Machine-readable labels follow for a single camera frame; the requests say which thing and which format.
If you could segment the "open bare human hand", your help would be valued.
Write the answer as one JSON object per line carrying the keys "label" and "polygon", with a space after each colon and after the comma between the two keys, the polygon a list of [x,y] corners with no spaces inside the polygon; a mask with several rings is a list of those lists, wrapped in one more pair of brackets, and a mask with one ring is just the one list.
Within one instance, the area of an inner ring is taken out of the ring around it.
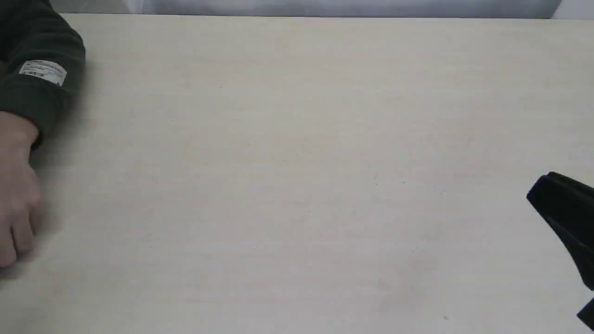
{"label": "open bare human hand", "polygon": [[42,193],[30,165],[38,129],[28,120],[0,115],[0,264],[13,265],[33,245]]}

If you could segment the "dark green sleeved forearm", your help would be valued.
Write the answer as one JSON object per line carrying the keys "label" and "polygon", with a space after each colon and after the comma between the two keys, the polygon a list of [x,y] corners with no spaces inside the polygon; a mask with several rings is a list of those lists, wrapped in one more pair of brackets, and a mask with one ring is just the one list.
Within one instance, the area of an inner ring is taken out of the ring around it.
{"label": "dark green sleeved forearm", "polygon": [[1,110],[30,121],[39,146],[81,89],[83,39],[48,0],[3,0],[0,52]]}

